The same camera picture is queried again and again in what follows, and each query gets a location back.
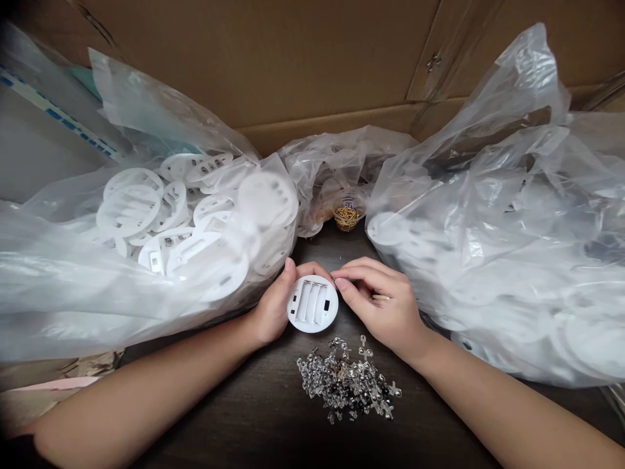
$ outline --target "gold spring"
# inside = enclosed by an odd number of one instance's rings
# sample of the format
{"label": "gold spring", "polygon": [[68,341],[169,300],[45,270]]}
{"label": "gold spring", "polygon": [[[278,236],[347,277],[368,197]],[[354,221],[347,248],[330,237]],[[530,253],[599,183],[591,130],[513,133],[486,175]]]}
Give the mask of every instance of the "gold spring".
{"label": "gold spring", "polygon": [[341,231],[351,231],[357,224],[360,213],[350,206],[337,208],[334,220]]}

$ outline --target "fingernail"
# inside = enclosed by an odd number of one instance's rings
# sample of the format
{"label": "fingernail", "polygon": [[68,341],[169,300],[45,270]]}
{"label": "fingernail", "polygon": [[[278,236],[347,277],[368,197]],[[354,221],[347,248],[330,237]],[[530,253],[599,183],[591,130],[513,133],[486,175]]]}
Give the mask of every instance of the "fingernail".
{"label": "fingernail", "polygon": [[345,280],[345,279],[336,279],[334,283],[337,284],[337,287],[341,291],[343,291],[344,289],[347,288],[347,280]]}
{"label": "fingernail", "polygon": [[291,270],[293,270],[294,266],[295,266],[295,261],[291,259],[290,257],[287,257],[285,261],[285,270],[287,272],[290,272]]}

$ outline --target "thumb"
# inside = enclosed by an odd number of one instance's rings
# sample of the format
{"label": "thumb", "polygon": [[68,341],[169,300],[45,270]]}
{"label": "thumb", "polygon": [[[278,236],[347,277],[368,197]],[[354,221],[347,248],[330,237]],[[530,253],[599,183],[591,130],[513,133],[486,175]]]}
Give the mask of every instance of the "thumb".
{"label": "thumb", "polygon": [[367,299],[360,294],[356,286],[349,280],[337,278],[335,283],[339,288],[343,300],[345,300],[363,322],[367,323],[371,314],[374,312],[375,306],[367,301]]}
{"label": "thumb", "polygon": [[286,294],[291,293],[291,289],[293,288],[293,283],[297,280],[298,271],[295,267],[295,262],[290,257],[286,258],[285,269],[282,271],[282,274],[278,276],[278,278],[273,282],[273,286],[275,289],[280,290]]}

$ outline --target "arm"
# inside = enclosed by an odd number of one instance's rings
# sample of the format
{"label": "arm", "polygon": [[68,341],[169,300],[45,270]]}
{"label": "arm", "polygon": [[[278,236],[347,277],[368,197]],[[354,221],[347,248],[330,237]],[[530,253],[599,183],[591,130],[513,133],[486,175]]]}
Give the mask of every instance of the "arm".
{"label": "arm", "polygon": [[63,469],[128,466],[173,423],[276,340],[298,277],[329,274],[316,263],[283,273],[250,313],[210,328],[111,373],[31,423],[39,454]]}
{"label": "arm", "polygon": [[332,276],[371,334],[422,374],[505,468],[625,467],[625,449],[604,434],[426,328],[405,275],[362,258]]}

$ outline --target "table surface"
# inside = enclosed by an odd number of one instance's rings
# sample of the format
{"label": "table surface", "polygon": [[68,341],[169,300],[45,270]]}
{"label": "table surface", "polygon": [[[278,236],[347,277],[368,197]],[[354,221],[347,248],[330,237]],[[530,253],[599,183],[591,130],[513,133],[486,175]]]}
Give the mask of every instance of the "table surface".
{"label": "table surface", "polygon": [[[328,222],[312,240],[299,239],[293,253],[297,264],[317,261],[329,271],[362,256],[379,259],[365,235],[364,223],[350,233],[342,233]],[[122,365],[192,333],[130,347]],[[310,399],[302,390],[296,360],[306,357],[316,346],[320,353],[327,353],[327,342],[334,337],[346,340],[353,349],[361,334],[367,336],[380,372],[396,381],[403,396],[393,401],[393,421],[369,414],[353,422],[344,418],[330,425],[323,402]],[[617,415],[598,389],[565,390],[538,384],[531,387],[625,445]],[[304,334],[289,325],[279,340],[250,357],[135,467],[346,467],[343,464],[362,464],[363,468],[375,464],[499,467],[428,383],[373,339],[341,301],[336,320],[319,334]]]}

